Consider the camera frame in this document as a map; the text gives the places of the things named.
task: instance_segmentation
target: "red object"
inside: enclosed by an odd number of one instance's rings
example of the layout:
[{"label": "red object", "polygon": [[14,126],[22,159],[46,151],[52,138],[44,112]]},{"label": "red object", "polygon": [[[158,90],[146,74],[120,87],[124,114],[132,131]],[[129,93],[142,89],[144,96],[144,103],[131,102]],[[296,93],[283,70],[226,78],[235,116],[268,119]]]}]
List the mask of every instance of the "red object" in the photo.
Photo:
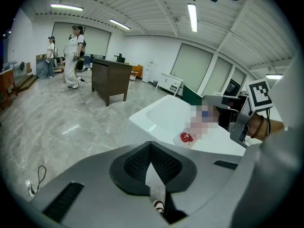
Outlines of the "red object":
[{"label": "red object", "polygon": [[186,132],[182,132],[180,134],[180,139],[183,141],[183,142],[192,142],[193,141],[193,137],[191,136],[191,134],[189,133],[186,133]]}]

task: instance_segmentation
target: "orange chair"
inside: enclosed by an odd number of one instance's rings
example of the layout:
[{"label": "orange chair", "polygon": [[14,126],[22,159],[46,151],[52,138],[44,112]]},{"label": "orange chair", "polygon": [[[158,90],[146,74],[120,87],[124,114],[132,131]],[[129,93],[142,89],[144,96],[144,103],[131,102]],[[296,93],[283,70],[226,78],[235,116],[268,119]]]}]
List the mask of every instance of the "orange chair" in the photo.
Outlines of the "orange chair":
[{"label": "orange chair", "polygon": [[132,71],[138,72],[138,74],[136,75],[136,77],[140,78],[142,76],[142,74],[143,74],[143,67],[141,65],[133,66],[132,67]]}]

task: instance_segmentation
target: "wooden desk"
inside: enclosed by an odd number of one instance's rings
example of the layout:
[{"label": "wooden desk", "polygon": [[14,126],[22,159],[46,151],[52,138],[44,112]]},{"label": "wooden desk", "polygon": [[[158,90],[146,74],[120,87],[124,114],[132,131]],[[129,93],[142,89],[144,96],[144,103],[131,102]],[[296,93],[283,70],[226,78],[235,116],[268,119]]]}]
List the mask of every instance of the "wooden desk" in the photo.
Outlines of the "wooden desk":
[{"label": "wooden desk", "polygon": [[94,59],[92,91],[100,94],[106,106],[109,106],[112,95],[124,94],[123,101],[126,101],[131,69],[132,66],[125,63]]},{"label": "wooden desk", "polygon": [[[8,92],[8,88],[10,86],[14,85],[14,88],[12,89],[12,92]],[[14,72],[13,69],[9,69],[7,71],[4,71],[0,73],[0,93],[3,93],[6,97],[6,106],[11,106],[11,98],[16,95],[18,96],[17,93],[17,88],[14,82]]]}]

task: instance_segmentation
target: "woman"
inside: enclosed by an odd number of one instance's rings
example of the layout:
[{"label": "woman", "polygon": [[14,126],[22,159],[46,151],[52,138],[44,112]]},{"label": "woman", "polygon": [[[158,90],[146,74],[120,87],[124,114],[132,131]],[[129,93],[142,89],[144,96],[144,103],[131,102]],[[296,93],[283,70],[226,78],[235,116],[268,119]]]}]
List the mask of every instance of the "woman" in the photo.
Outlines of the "woman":
[{"label": "woman", "polygon": [[73,34],[74,37],[68,41],[65,47],[66,67],[64,73],[68,86],[76,89],[81,83],[80,78],[76,77],[74,69],[85,40],[82,26],[73,26]]},{"label": "woman", "polygon": [[55,49],[55,37],[49,37],[49,45],[47,47],[47,77],[54,77],[54,49]]}]

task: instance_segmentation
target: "tile floor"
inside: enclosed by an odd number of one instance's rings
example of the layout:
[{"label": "tile floor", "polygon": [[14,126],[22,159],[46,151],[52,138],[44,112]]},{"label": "tile floor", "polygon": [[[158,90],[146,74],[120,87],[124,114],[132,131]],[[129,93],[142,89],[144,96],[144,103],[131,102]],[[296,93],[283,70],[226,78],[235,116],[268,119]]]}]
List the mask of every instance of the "tile floor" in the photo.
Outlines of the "tile floor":
[{"label": "tile floor", "polygon": [[[86,81],[90,76],[82,73]],[[35,188],[40,165],[47,168],[43,186],[82,158],[122,146],[128,118],[167,94],[137,79],[129,83],[126,102],[123,95],[111,96],[106,107],[90,83],[70,89],[62,73],[37,80],[0,112],[0,169],[7,186],[29,200],[25,183],[31,180]]]}]

